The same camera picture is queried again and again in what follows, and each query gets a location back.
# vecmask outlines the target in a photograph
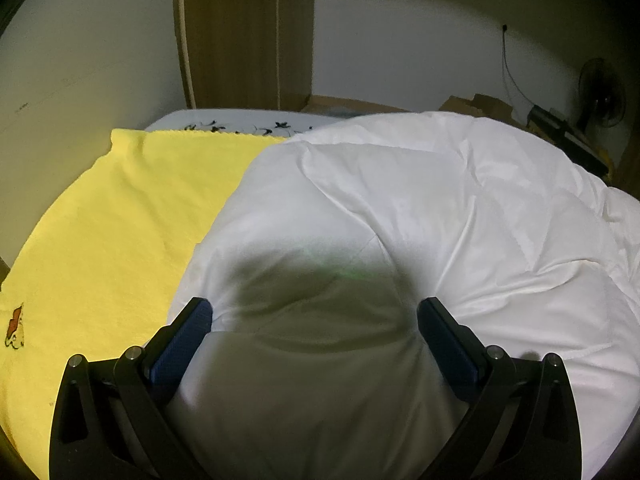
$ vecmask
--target white fabric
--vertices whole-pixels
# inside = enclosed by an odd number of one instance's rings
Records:
[[[437,296],[485,345],[566,362],[591,478],[640,403],[640,203],[531,134],[449,113],[267,148],[169,312],[214,307],[168,415],[235,479],[415,479],[466,406],[417,332]]]

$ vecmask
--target black cable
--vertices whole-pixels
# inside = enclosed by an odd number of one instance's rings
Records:
[[[525,95],[525,93],[522,90],[520,90],[520,87],[516,83],[516,80],[511,75],[511,70],[509,70],[509,65],[507,64],[507,46],[506,46],[506,43],[504,41],[504,35],[505,35],[506,32],[507,32],[507,26],[503,25],[502,26],[502,62],[504,63],[504,67],[507,69],[507,74],[509,74],[509,79],[511,79],[511,82],[516,87],[516,90],[518,92],[520,92],[520,95],[522,95],[522,97],[524,97],[527,101],[529,101],[529,103],[531,103],[532,105],[535,106],[536,105],[535,102],[533,102],[531,99],[529,99]]]

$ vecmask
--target white wall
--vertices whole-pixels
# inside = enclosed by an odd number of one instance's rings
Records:
[[[315,12],[314,94],[422,111],[478,92],[509,102],[525,122],[530,104],[502,72],[507,23],[511,73],[534,102],[574,116],[580,67],[603,56],[635,113],[638,67],[601,0],[316,0]],[[598,138],[618,161],[628,127]]]
[[[27,0],[0,38],[0,255],[107,152],[184,108],[172,0]]]

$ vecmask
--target yellow blanket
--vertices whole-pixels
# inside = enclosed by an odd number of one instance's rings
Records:
[[[0,292],[0,424],[39,478],[67,359],[114,358],[151,338],[194,245],[281,140],[114,130],[111,151],[42,217]]]

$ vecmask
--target bolt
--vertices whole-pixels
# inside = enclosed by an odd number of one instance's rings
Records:
[[[82,362],[82,356],[80,354],[76,354],[76,355],[72,355],[69,358],[69,361],[67,361],[66,363],[71,366],[72,368],[75,368],[76,366],[78,366],[80,363]]]
[[[560,366],[562,363],[562,359],[558,354],[548,354],[546,360],[549,361],[549,364],[552,366]]]
[[[142,348],[139,346],[130,346],[127,348],[127,351],[124,352],[124,357],[126,357],[129,361],[133,361],[140,357],[142,354]]]
[[[486,352],[491,359],[498,360],[504,357],[504,350],[496,345],[488,346]]]

